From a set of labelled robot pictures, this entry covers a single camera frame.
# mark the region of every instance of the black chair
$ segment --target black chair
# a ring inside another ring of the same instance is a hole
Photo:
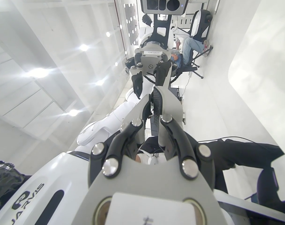
[[[263,169],[257,182],[258,203],[285,214],[285,201],[279,199],[278,190],[274,169],[272,167]]]

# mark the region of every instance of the wire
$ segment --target wire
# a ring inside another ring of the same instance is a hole
[[[144,76],[149,82],[151,82],[151,83],[153,83],[153,84],[155,84],[156,85],[156,83],[155,82],[153,82],[149,77],[147,77],[147,76]]]
[[[221,137],[221,138],[218,138],[218,139],[204,140],[204,141],[198,141],[198,142],[199,142],[199,143],[202,143],[202,142],[209,142],[209,141],[217,141],[217,140],[219,140],[219,139],[231,138],[231,137],[241,138],[241,139],[244,139],[244,140],[248,140],[248,141],[250,141],[250,142],[252,142],[252,143],[255,143],[255,144],[259,145],[259,146],[262,147],[262,148],[265,148],[265,149],[268,150],[269,152],[271,152],[268,148],[264,147],[263,145],[261,145],[261,144],[259,144],[259,143],[257,143],[257,142],[254,142],[254,141],[252,141],[252,140],[250,140],[250,139],[241,137],[241,136],[225,136],[225,137]]]
[[[252,198],[252,196],[254,196],[255,194],[257,194],[257,192],[254,193],[254,194],[252,194],[251,196],[246,197],[244,200],[247,200],[247,199],[249,199],[249,198]]]
[[[182,96],[183,96],[184,93],[185,93],[185,90],[186,90],[186,87],[187,87],[187,85],[188,85],[188,83],[189,83],[189,81],[190,81],[190,78],[191,78],[191,76],[188,78],[188,82],[187,82],[187,84],[186,84],[186,86],[185,86],[185,88],[184,88],[184,92],[183,92]]]

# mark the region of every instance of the label sticker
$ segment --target label sticker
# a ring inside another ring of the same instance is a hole
[[[115,193],[106,225],[195,225],[196,215],[189,203]]]
[[[150,50],[145,50],[144,51],[145,55],[161,55],[162,51],[150,51]]]

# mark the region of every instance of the black cable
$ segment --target black cable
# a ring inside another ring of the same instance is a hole
[[[155,151],[154,151],[154,153],[153,153],[153,156],[154,156],[154,154],[156,154],[156,152],[158,151],[158,150],[162,150],[162,148],[159,148],[159,149],[156,149]]]
[[[149,82],[151,82],[151,83],[153,83],[153,84],[155,84],[156,85],[156,83],[154,83],[149,77],[147,77],[147,76],[144,76]]]
[[[202,143],[202,142],[209,142],[209,141],[217,141],[217,140],[219,140],[219,139],[231,138],[231,137],[241,138],[241,139],[244,139],[244,140],[248,140],[248,141],[250,141],[250,142],[252,142],[252,143],[255,143],[255,144],[259,145],[259,146],[260,146],[260,147],[262,147],[262,148],[265,148],[265,149],[266,149],[266,150],[268,150],[269,152],[271,152],[268,148],[264,147],[263,145],[261,145],[261,144],[259,144],[259,143],[257,143],[257,142],[254,142],[254,141],[252,141],[252,140],[250,140],[250,139],[247,139],[247,138],[241,137],[241,136],[225,136],[225,137],[221,137],[221,138],[214,139],[214,140],[204,140],[204,141],[199,141],[199,143]]]
[[[244,200],[247,200],[249,198],[252,198],[252,196],[254,196],[256,193],[252,194],[251,196],[246,197]]]

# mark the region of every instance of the jeans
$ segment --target jeans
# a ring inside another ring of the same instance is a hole
[[[191,49],[197,51],[198,53],[202,53],[204,50],[204,45],[193,38],[186,38],[183,40],[183,48],[182,48],[182,54],[183,54],[183,63],[187,64],[189,62],[189,56]]]

